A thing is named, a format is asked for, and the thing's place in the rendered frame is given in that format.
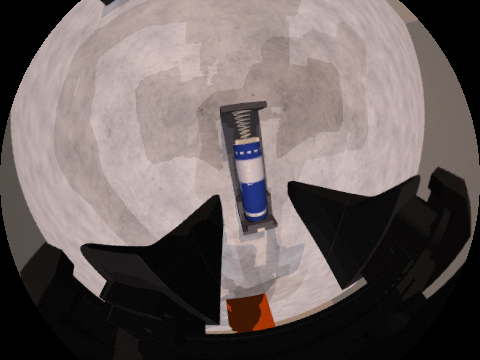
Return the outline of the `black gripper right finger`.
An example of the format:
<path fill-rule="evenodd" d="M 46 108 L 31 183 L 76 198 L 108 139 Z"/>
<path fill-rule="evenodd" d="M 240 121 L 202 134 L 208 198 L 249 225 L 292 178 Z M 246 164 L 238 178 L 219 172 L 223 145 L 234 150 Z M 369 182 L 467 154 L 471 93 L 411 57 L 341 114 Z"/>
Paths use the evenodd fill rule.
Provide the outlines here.
<path fill-rule="evenodd" d="M 377 196 L 353 195 L 288 181 L 287 195 L 315 240 L 341 289 L 363 279 L 397 209 L 417 195 L 420 175 Z"/>

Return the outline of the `blue and silver battery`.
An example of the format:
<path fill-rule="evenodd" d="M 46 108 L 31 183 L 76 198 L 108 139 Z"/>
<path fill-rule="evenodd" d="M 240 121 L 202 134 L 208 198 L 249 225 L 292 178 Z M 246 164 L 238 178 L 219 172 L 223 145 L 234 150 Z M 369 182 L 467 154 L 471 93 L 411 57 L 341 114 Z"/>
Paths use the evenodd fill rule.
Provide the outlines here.
<path fill-rule="evenodd" d="M 233 151 L 245 217 L 251 221 L 263 220 L 267 216 L 268 201 L 260 141 L 233 144 Z"/>

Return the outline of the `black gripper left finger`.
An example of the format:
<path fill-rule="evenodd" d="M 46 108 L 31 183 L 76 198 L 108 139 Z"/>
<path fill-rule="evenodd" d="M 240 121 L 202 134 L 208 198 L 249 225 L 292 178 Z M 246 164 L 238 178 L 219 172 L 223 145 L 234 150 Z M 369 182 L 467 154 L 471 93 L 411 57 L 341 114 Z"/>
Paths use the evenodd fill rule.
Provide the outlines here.
<path fill-rule="evenodd" d="M 223 235 L 220 196 L 213 195 L 153 245 L 88 243 L 80 249 L 104 280 L 160 291 L 205 325 L 220 325 Z"/>

